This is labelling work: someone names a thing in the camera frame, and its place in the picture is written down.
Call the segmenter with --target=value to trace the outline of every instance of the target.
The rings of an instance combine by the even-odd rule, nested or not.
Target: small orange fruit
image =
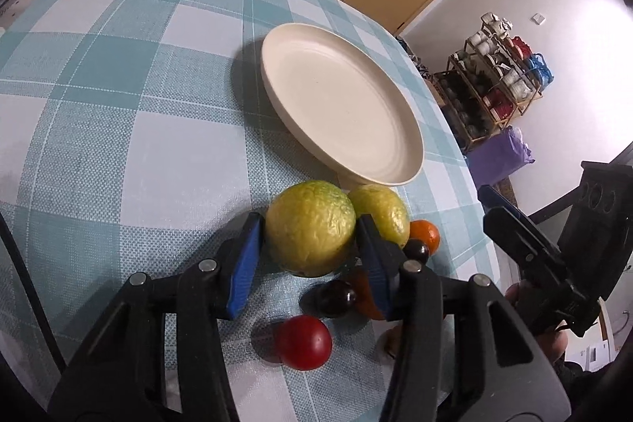
[[[352,288],[356,292],[354,309],[372,320],[385,320],[381,311],[373,303],[369,279],[363,267],[355,267],[344,279],[352,285]]]
[[[415,238],[424,242],[431,256],[436,253],[441,241],[438,227],[428,220],[414,220],[411,222],[409,238]]]

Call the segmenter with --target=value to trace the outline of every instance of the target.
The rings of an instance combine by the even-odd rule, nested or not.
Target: beige plate
[[[281,120],[332,169],[388,186],[420,172],[422,135],[408,102],[347,40],[315,26],[278,26],[264,39],[262,75]]]

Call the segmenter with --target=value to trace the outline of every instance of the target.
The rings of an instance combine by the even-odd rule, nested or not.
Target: lemon
[[[381,237],[401,248],[409,240],[409,213],[398,194],[387,186],[363,185],[348,194],[356,216],[372,216]]]
[[[326,181],[308,181],[285,189],[266,213],[270,255],[297,276],[315,278],[349,257],[354,207],[343,191]]]

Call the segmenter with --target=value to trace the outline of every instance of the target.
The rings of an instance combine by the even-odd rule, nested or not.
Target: metal screw
[[[416,259],[408,259],[402,264],[402,268],[411,274],[417,274],[422,270],[422,263]]]
[[[204,259],[198,263],[198,268],[202,272],[213,272],[218,267],[218,262],[214,259]]]
[[[145,281],[147,281],[147,275],[144,272],[135,272],[130,276],[130,284],[132,286],[141,286]]]
[[[492,283],[490,278],[486,276],[485,274],[475,274],[473,276],[473,281],[475,282],[476,285],[479,285],[479,286],[490,286]]]

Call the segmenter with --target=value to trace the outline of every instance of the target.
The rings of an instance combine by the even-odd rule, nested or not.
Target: checkered tablecloth
[[[441,230],[430,265],[498,280],[442,113],[395,39],[356,10],[338,0],[36,0],[0,38],[0,210],[67,358],[133,272],[181,271],[288,186],[338,182],[288,133],[263,88],[261,41],[289,22],[341,35],[400,87],[425,162],[398,193],[412,218]],[[58,376],[4,251],[0,274],[2,352],[45,402]],[[280,272],[264,255],[245,311],[220,324],[246,422],[379,416],[390,366],[377,339],[387,324],[327,321],[334,351],[324,367],[275,363],[270,323],[298,314],[314,281],[322,280]],[[171,369],[174,327],[168,318]]]

